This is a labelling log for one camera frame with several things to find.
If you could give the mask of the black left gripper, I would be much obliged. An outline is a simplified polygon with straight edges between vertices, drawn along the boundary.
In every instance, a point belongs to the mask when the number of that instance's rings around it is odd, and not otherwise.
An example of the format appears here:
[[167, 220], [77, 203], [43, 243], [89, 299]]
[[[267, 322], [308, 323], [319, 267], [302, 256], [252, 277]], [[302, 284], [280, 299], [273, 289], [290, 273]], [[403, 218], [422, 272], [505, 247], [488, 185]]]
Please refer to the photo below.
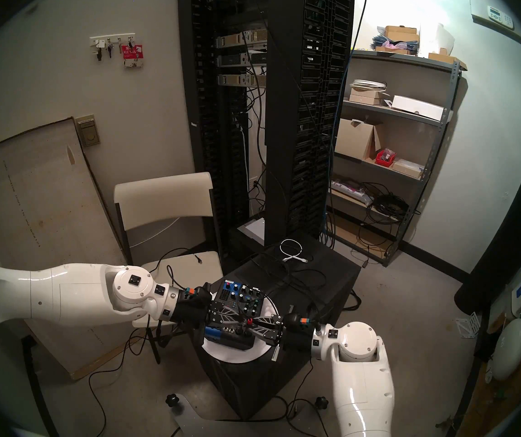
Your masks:
[[247, 317], [223, 302], [213, 302], [210, 288], [211, 284], [203, 284], [180, 290], [173, 311], [173, 322], [188, 331], [204, 333], [205, 339], [210, 341], [245, 341], [241, 323], [215, 323], [246, 322]]

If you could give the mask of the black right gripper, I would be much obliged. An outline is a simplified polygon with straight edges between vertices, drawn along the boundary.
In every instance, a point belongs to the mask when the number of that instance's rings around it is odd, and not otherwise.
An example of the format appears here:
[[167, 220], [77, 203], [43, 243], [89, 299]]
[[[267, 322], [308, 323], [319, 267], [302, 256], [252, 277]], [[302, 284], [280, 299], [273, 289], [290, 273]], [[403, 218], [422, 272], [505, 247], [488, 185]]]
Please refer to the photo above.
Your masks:
[[283, 358], [285, 351], [293, 350], [311, 355], [314, 323], [297, 312], [280, 315], [259, 316], [250, 319], [248, 333], [275, 347], [272, 361]]

